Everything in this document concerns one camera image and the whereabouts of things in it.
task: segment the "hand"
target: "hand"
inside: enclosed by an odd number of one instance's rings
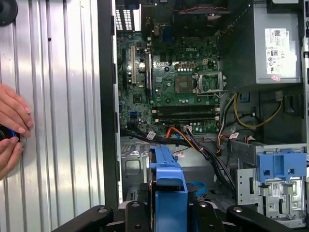
[[[0,124],[29,137],[34,125],[29,114],[26,102],[10,87],[0,84]]]
[[[23,151],[23,144],[17,137],[0,141],[0,180],[17,165]]]

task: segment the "blue plastic bracket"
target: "blue plastic bracket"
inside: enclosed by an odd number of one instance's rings
[[[188,189],[180,164],[176,163],[171,151],[164,145],[151,146],[156,163],[156,185],[180,187],[178,191],[157,191],[155,193],[155,231],[187,232]]]
[[[285,149],[275,154],[257,153],[257,180],[280,178],[290,181],[291,177],[307,175],[307,155]]]

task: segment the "side panel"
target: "side panel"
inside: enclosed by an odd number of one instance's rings
[[[49,232],[104,204],[97,0],[17,0],[0,28],[0,82],[35,127],[0,181],[0,231]]]

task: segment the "yellow wire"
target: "yellow wire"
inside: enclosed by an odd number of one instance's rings
[[[178,134],[180,134],[187,142],[188,144],[195,149],[195,147],[193,146],[193,144],[190,142],[190,140],[188,140],[188,138],[183,134],[181,133],[178,129],[174,128],[174,127],[170,127],[172,130],[174,130],[175,132],[177,132]]]
[[[280,111],[280,109],[282,108],[282,101],[281,101],[278,110],[276,110],[276,112],[272,116],[270,116],[268,119],[266,119],[264,122],[261,122],[260,124],[257,124],[257,125],[248,125],[248,124],[243,123],[238,116],[238,113],[237,113],[237,97],[238,97],[238,94],[236,94],[234,96],[234,113],[235,113],[236,120],[240,123],[240,125],[247,127],[247,128],[250,128],[250,129],[255,129],[257,127],[265,125],[270,120],[272,120],[277,115],[277,113]]]

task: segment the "black cable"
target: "black cable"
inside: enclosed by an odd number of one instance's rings
[[[189,135],[191,142],[196,146],[197,150],[200,151],[204,155],[204,157],[211,162],[211,165],[213,166],[213,169],[215,171],[216,176],[218,177],[219,181],[224,184],[228,189],[232,190],[234,194],[236,194],[236,187],[232,180],[232,177],[227,169],[227,167],[224,165],[222,160],[220,160],[213,151],[211,151],[208,147],[198,145],[193,134],[187,129],[187,134]],[[229,182],[225,179],[224,175],[222,174],[219,165],[222,167],[223,171],[225,172],[227,178],[229,179]]]

